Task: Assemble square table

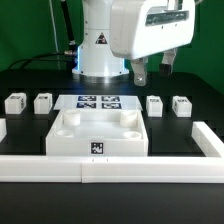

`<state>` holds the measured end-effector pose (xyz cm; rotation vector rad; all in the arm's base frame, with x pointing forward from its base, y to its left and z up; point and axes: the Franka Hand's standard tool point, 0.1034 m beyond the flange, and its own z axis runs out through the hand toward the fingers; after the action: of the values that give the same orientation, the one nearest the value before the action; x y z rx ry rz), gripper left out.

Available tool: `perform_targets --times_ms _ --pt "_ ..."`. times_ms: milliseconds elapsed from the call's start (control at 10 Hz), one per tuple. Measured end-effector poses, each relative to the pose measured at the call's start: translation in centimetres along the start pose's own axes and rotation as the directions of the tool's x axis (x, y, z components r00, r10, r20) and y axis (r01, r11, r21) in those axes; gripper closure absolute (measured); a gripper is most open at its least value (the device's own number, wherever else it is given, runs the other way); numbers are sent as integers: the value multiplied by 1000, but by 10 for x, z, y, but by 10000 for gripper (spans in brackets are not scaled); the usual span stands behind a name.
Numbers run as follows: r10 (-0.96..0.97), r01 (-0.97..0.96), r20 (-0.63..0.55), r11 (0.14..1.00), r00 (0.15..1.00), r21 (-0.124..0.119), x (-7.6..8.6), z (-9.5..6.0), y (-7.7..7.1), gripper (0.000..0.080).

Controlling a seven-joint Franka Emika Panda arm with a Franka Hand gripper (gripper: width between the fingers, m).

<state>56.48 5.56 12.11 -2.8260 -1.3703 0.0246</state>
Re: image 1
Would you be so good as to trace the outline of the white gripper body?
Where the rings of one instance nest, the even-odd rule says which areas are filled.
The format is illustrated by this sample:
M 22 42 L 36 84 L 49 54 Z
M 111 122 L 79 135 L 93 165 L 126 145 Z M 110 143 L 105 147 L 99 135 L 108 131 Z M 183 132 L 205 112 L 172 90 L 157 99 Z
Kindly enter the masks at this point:
M 114 0 L 109 45 L 116 57 L 135 60 L 189 44 L 194 0 Z

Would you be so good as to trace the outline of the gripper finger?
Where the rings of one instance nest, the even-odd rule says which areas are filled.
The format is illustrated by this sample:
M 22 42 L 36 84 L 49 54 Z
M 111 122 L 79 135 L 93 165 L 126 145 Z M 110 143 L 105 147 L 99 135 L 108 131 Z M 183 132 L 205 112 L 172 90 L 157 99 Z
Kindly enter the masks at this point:
M 134 84 L 137 86 L 145 86 L 147 82 L 147 63 L 148 58 L 143 57 L 131 61 L 134 72 Z
M 173 72 L 173 65 L 177 55 L 177 49 L 169 49 L 163 52 L 162 62 L 159 65 L 159 73 L 162 76 L 170 76 Z

